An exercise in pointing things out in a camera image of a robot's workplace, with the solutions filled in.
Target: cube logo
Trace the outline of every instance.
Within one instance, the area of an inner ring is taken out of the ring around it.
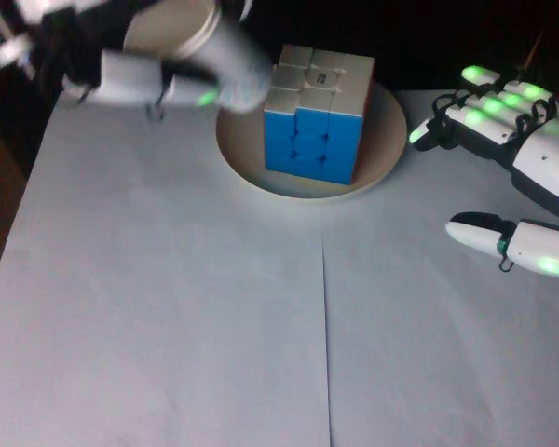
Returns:
[[[264,112],[266,168],[350,184],[374,65],[285,45]]]

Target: white tabletop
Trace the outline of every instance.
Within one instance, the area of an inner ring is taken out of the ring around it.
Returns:
[[[410,128],[435,95],[398,95]],[[408,149],[367,193],[294,205],[214,129],[54,112],[0,264],[0,447],[559,446],[559,279],[443,230],[558,223],[509,173]]]

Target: round plate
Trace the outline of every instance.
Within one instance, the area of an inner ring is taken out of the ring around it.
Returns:
[[[223,110],[217,118],[217,142],[228,165],[257,188],[292,199],[330,201],[370,188],[393,169],[402,155],[406,138],[402,108],[391,93],[374,83],[353,182],[343,185],[266,170],[263,107],[247,115]]]

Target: paper cup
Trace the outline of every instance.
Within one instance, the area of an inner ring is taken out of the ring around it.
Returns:
[[[127,51],[187,61],[216,76],[218,103],[236,112],[260,105],[271,86],[271,62],[214,0],[163,0],[136,15]]]

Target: robotic arm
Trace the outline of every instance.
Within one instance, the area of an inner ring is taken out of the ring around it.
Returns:
[[[18,63],[56,94],[156,107],[216,102],[245,113],[271,84],[271,62],[235,23],[252,0],[16,3],[26,29],[15,33],[0,11],[0,68]]]
[[[437,98],[434,116],[411,133],[410,142],[418,151],[461,145],[496,161],[516,189],[559,217],[559,97],[481,67],[466,68],[462,77],[468,94]],[[518,264],[559,277],[559,227],[464,212],[445,229],[456,241],[499,258],[504,272]]]

